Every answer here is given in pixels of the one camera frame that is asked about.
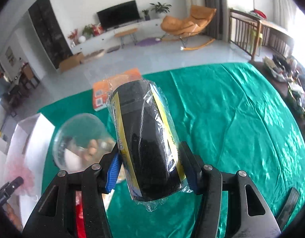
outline pink tulle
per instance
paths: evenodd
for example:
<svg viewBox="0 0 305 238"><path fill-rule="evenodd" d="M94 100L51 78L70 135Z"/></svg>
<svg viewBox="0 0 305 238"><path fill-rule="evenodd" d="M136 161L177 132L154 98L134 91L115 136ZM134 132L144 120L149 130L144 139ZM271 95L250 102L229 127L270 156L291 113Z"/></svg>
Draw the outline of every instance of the pink tulle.
<svg viewBox="0 0 305 238"><path fill-rule="evenodd" d="M18 176L24 179L24 184L15 190L16 195L34 196L34 175L24 163L24 156L15 156L5 165L5 181L12 181Z"/></svg>

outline chair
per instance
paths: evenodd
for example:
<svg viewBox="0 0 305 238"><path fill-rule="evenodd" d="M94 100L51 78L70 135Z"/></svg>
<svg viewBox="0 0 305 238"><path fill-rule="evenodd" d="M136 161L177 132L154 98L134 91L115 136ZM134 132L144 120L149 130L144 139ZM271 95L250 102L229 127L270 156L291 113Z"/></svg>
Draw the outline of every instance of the chair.
<svg viewBox="0 0 305 238"><path fill-rule="evenodd" d="M254 50L254 40L256 37L256 30L251 29L250 30L250 53L253 54L253 50ZM259 45L259 53L258 56L260 56L260 51L262 49L262 44L263 44L263 34L259 33L259 41L258 41L258 45Z"/></svg>
<svg viewBox="0 0 305 238"><path fill-rule="evenodd" d="M34 75L29 63L26 63L23 66L22 73L23 74L21 74L19 81L24 85L24 87L26 87L26 84L29 83L33 88L36 88L37 86L33 84L31 81L32 79L36 80L37 85L40 83L40 80Z"/></svg>
<svg viewBox="0 0 305 238"><path fill-rule="evenodd" d="M205 44L192 48L186 47L187 39L183 39L195 36L204 30L213 19L215 13L216 9L191 5L190 16L188 18L180 20L171 16L166 16L160 26L167 34L174 35L181 40L183 45L181 50L196 50L212 43L215 39L212 38Z"/></svg>

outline white box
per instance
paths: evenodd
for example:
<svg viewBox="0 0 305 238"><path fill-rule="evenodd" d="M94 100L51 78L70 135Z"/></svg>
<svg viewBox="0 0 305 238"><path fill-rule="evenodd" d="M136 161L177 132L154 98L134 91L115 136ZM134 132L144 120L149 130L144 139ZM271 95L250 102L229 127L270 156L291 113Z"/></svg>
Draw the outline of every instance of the white box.
<svg viewBox="0 0 305 238"><path fill-rule="evenodd" d="M35 196L19 196L20 217L23 226L25 226L32 210L41 197L43 169L54 130L53 124L41 113L38 113L20 121L12 135L6 166L12 164L13 158L23 154L24 163L34 176L33 194ZM8 169L6 168L4 179L6 179L7 174Z"/></svg>

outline blue gripper pad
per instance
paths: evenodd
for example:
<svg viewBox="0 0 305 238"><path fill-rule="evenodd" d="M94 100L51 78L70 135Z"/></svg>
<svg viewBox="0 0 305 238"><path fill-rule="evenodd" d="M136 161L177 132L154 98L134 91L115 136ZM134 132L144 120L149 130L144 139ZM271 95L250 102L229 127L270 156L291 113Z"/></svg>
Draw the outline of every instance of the blue gripper pad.
<svg viewBox="0 0 305 238"><path fill-rule="evenodd" d="M198 191L198 180L195 172L192 168L185 168L185 176L188 181L189 188L193 190L194 192Z"/></svg>
<svg viewBox="0 0 305 238"><path fill-rule="evenodd" d="M112 160L109 170L107 171L107 181L106 181L105 190L108 193L115 188L121 166L122 166L122 161L120 160L119 154L117 153Z"/></svg>

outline purple rug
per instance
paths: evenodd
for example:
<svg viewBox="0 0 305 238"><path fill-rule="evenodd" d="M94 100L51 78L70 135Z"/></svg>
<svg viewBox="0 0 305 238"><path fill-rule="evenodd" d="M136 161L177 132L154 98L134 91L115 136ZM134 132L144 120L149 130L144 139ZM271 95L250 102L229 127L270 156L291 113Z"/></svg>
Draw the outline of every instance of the purple rug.
<svg viewBox="0 0 305 238"><path fill-rule="evenodd" d="M142 41L139 41L137 43L137 46L140 46L140 47L147 47L147 46L153 46L157 43L159 43L161 41L156 41L156 38L155 37L149 37L149 38L146 38Z"/></svg>

